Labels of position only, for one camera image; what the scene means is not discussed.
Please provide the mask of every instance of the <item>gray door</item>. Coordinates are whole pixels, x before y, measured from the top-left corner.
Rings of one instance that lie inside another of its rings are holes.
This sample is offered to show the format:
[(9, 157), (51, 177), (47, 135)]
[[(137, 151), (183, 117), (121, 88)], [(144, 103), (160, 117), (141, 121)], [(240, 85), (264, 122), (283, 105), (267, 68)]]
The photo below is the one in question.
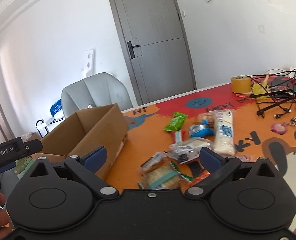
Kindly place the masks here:
[(194, 90), (174, 0), (115, 3), (143, 104)]

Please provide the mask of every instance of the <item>chair backrest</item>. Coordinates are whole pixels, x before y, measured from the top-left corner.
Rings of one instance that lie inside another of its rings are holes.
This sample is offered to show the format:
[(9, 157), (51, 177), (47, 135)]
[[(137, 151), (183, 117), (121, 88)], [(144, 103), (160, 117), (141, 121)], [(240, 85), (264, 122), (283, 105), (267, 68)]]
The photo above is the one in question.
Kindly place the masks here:
[(61, 94), (65, 117), (89, 105), (118, 104), (121, 111), (132, 108), (125, 86), (108, 73), (99, 73), (65, 87)]

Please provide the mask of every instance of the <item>door handle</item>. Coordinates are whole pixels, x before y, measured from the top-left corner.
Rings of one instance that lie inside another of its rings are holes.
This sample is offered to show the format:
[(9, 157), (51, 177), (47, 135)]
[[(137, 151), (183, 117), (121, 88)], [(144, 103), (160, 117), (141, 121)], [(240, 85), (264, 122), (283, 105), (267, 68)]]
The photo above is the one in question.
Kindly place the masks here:
[(140, 45), (132, 46), (131, 41), (128, 41), (127, 46), (128, 46), (128, 49), (129, 49), (130, 57), (135, 58), (134, 48), (140, 47)]

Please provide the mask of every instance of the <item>colorful table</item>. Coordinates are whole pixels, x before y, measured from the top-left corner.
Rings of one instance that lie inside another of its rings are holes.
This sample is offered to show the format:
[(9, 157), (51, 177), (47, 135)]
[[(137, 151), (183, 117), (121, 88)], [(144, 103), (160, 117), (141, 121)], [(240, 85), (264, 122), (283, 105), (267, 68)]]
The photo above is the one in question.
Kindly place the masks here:
[[(169, 150), (169, 145), (173, 143), (172, 135), (163, 128), (174, 111), (188, 115), (183, 126), (188, 130), (198, 114), (219, 109), (235, 109), (234, 142), (237, 155), (268, 157), (296, 195), (296, 127), (289, 126), (284, 135), (270, 131), (274, 123), (288, 123), (295, 117), (295, 107), (292, 107), (292, 113), (278, 120), (273, 119), (273, 115), (280, 114), (281, 110), (275, 107), (267, 111), (263, 119), (256, 115), (258, 107), (255, 101), (237, 97), (231, 92), (231, 84), (189, 92), (126, 111), (124, 116), (129, 124), (129, 140), (106, 181), (119, 191), (138, 188), (137, 181), (141, 175), (137, 168), (157, 151)], [(180, 165), (179, 168), (181, 172), (193, 175), (188, 165)], [(296, 217), (290, 229), (296, 234)]]

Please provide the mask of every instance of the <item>blue package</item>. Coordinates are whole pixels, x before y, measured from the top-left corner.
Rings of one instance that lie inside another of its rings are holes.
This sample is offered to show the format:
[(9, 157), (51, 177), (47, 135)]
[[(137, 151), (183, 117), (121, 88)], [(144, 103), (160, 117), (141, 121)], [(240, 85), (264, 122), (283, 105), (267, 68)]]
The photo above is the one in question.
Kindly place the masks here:
[(193, 125), (189, 129), (190, 138), (200, 137), (203, 138), (205, 136), (214, 135), (214, 131), (210, 129), (210, 125), (207, 120), (203, 120), (201, 125)]
[(49, 112), (52, 116), (55, 116), (56, 113), (58, 113), (61, 110), (61, 99), (59, 99), (57, 102), (53, 104), (53, 106), (50, 108)]

